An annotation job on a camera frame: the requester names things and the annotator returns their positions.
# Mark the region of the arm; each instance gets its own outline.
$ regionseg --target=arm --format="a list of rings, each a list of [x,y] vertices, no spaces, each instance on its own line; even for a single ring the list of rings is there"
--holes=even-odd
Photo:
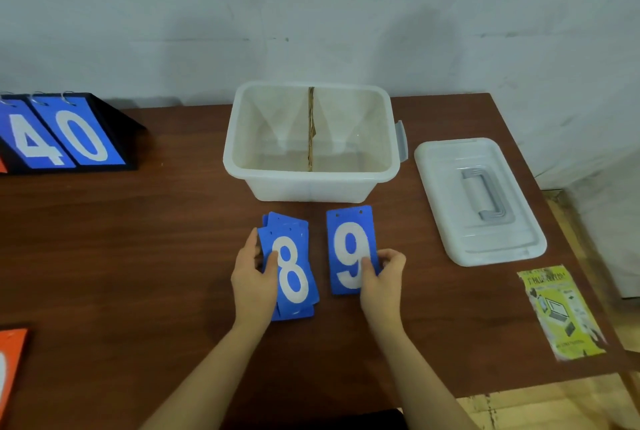
[[[256,269],[257,231],[238,252],[231,275],[236,301],[233,328],[149,418],[141,430],[217,429],[249,359],[267,329],[278,296],[278,252],[264,273]]]
[[[385,355],[411,430],[477,430],[447,387],[411,342],[400,319],[402,270],[406,258],[392,249],[378,251],[385,260],[379,276],[369,258],[362,260],[360,304]]]

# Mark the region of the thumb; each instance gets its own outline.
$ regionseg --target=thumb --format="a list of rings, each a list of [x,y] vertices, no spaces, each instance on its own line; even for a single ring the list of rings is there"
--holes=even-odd
[[[362,284],[369,284],[371,280],[376,277],[376,271],[371,264],[371,258],[369,258],[369,256],[362,258],[360,266],[362,267]]]
[[[271,251],[269,258],[267,259],[267,265],[264,268],[264,274],[268,278],[278,277],[278,252],[276,250]]]

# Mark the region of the stack of blue cards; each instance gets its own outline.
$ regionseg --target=stack of blue cards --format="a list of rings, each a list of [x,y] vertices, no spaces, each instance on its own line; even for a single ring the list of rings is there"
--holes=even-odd
[[[364,256],[371,258],[376,275],[380,273],[371,206],[327,211],[326,229],[332,294],[359,294]]]
[[[271,251],[278,251],[278,302],[272,321],[312,317],[320,300],[309,265],[309,223],[270,212],[258,229],[264,266]]]

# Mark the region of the metal ring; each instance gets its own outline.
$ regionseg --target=metal ring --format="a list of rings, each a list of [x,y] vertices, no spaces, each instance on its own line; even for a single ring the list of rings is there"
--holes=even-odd
[[[65,93],[73,93],[73,91],[63,91],[62,93],[60,93],[60,96],[62,97],[62,101],[66,102],[67,104],[70,104],[71,106],[77,106],[76,103],[73,103],[69,101],[67,98],[65,98]]]
[[[48,106],[49,105],[48,102],[36,101],[36,99],[33,97],[34,94],[46,94],[46,93],[43,93],[42,91],[34,91],[33,93],[29,94],[29,99],[31,100],[31,102],[34,102],[35,104],[39,104],[40,106]]]
[[[14,104],[11,104],[10,102],[6,102],[4,101],[2,95],[3,94],[13,94],[11,91],[0,91],[0,102],[2,104],[6,104],[7,106],[11,106],[12,108],[17,108],[17,106],[15,106]]]

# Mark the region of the brown tabletop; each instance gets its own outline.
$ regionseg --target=brown tabletop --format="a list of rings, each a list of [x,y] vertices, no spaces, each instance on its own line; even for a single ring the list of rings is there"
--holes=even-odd
[[[455,396],[627,368],[620,343],[488,94],[393,99],[410,152],[486,136],[547,236],[535,260],[455,265],[410,158],[367,199],[380,248],[407,255],[406,332]],[[260,216],[307,219],[320,291],[312,319],[273,323],[228,421],[289,422],[399,405],[357,296],[331,295],[325,212],[260,202],[222,165],[229,106],[130,110],[152,136],[137,172],[0,179],[0,324],[33,328],[7,429],[136,428],[231,327],[236,252]],[[609,342],[557,362],[516,272],[564,264]]]

